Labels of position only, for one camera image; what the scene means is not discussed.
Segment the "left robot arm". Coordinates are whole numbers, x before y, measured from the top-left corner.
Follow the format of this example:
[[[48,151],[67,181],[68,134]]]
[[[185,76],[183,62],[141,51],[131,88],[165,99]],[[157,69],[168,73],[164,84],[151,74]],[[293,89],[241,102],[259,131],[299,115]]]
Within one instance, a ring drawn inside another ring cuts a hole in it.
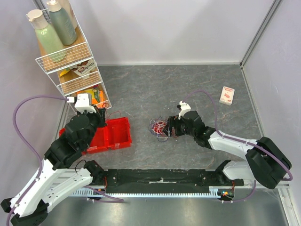
[[[38,226],[70,194],[103,181],[103,168],[96,161],[88,161],[66,181],[52,187],[89,148],[96,130],[106,126],[105,112],[104,108],[86,107],[65,125],[64,132],[46,151],[31,180],[15,197],[1,202],[2,209],[8,213],[8,226]]]

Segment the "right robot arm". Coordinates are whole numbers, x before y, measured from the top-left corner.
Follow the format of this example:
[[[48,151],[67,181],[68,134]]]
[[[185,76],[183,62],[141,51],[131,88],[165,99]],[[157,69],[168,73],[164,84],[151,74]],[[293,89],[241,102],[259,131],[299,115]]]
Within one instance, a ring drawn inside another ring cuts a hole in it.
[[[196,111],[168,117],[164,133],[191,136],[201,147],[241,158],[240,162],[227,162],[216,172],[216,182],[223,186],[235,179],[253,179],[268,189],[274,189],[292,167],[271,139],[247,140],[216,131],[206,126]]]

